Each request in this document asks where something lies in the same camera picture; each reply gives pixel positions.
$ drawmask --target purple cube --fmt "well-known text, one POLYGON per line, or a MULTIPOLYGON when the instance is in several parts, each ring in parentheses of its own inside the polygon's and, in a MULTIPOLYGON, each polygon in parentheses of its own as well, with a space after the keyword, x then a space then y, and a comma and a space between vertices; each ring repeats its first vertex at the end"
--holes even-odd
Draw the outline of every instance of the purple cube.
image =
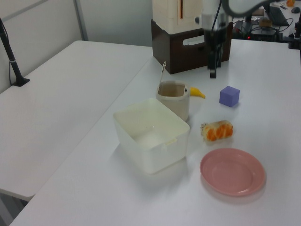
POLYGON ((233 107, 238 103, 239 89, 227 86, 220 93, 220 103, 228 107, 233 107))

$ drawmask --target brown wooden box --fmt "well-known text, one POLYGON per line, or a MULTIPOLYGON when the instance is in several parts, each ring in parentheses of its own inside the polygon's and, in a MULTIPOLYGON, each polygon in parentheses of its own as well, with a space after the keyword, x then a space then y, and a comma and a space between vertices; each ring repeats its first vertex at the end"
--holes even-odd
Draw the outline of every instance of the brown wooden box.
MULTIPOLYGON (((222 61, 229 60, 233 23, 227 28, 227 40, 223 46, 222 61)), ((168 34, 156 22, 151 20, 152 52, 153 56, 163 65, 166 61, 166 70, 170 74, 208 65, 209 47, 204 43, 183 45, 185 39, 204 35, 203 29, 168 34)))

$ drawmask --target gray wall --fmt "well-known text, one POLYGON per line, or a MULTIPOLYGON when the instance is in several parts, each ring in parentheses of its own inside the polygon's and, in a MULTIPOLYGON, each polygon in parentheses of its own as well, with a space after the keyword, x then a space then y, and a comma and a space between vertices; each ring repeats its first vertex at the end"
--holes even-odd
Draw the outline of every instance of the gray wall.
MULTIPOLYGON (((82 39, 73 0, 45 1, 4 21, 4 25, 23 76, 82 39)), ((8 56, 0 42, 0 93, 10 86, 8 66, 8 56)))
POLYGON ((151 0, 77 0, 89 41, 151 46, 151 0))

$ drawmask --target white plastic container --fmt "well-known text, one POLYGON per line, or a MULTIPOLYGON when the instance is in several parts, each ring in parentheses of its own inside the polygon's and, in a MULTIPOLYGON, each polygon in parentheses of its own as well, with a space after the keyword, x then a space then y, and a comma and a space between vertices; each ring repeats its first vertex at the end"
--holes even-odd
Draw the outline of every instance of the white plastic container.
POLYGON ((169 34, 201 28, 195 17, 202 12, 201 0, 152 0, 152 15, 156 24, 169 34))
POLYGON ((190 127, 157 99, 130 105, 113 118, 121 146, 144 172, 185 157, 190 127))

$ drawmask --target white table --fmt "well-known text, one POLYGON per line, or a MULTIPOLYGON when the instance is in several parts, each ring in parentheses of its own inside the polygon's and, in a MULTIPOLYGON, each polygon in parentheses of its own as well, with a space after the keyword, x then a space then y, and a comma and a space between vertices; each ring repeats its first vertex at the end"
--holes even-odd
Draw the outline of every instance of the white table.
POLYGON ((152 57, 77 41, 0 95, 0 192, 29 201, 152 57))
POLYGON ((123 154, 112 114, 155 97, 161 65, 151 58, 11 226, 190 225, 295 226, 301 222, 301 67, 286 44, 233 40, 230 60, 210 79, 206 67, 170 76, 200 88, 192 97, 187 157, 155 175, 143 174, 123 154), (280 64, 275 51, 290 61, 280 64), (220 90, 240 89, 240 101, 219 104, 220 90), (231 138, 206 143, 200 125, 227 119, 231 138), (234 147, 254 155, 267 182, 246 197, 229 197, 201 179, 209 151, 234 147))

